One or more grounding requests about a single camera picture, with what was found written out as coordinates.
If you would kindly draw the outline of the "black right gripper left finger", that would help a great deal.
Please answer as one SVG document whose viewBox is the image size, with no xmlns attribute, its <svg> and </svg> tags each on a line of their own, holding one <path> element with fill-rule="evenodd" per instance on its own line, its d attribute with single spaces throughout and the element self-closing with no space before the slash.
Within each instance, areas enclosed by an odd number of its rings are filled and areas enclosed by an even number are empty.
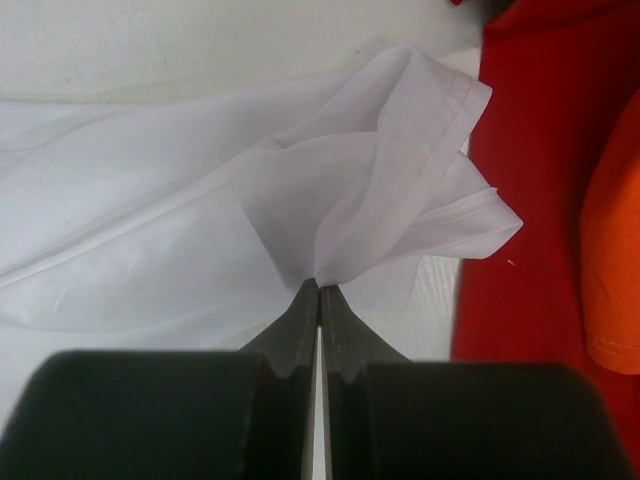
<svg viewBox="0 0 640 480">
<path fill-rule="evenodd" d="M 319 287 L 314 279 L 306 280 L 287 310 L 238 352 L 261 355 L 279 378 L 308 367 L 314 358 L 318 309 Z"/>
</svg>

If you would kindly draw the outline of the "white t shirt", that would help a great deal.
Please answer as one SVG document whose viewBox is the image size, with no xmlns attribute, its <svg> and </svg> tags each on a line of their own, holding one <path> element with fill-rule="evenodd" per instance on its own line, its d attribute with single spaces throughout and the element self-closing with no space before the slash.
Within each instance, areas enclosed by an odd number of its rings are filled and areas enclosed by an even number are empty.
<svg viewBox="0 0 640 480">
<path fill-rule="evenodd" d="M 464 154 L 491 97 L 411 46 L 169 105 L 1 104 L 1 475 L 300 479 L 314 358 L 238 352 L 301 285 L 408 300 L 522 226 Z"/>
</svg>

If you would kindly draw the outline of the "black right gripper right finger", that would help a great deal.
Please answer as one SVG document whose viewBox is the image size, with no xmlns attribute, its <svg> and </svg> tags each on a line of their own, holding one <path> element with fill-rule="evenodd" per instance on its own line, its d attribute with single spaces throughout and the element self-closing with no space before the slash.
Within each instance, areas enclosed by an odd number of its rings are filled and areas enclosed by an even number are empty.
<svg viewBox="0 0 640 480">
<path fill-rule="evenodd" d="M 327 375 L 352 383 L 373 363 L 409 363 L 349 306 L 337 286 L 320 289 L 320 325 Z"/>
</svg>

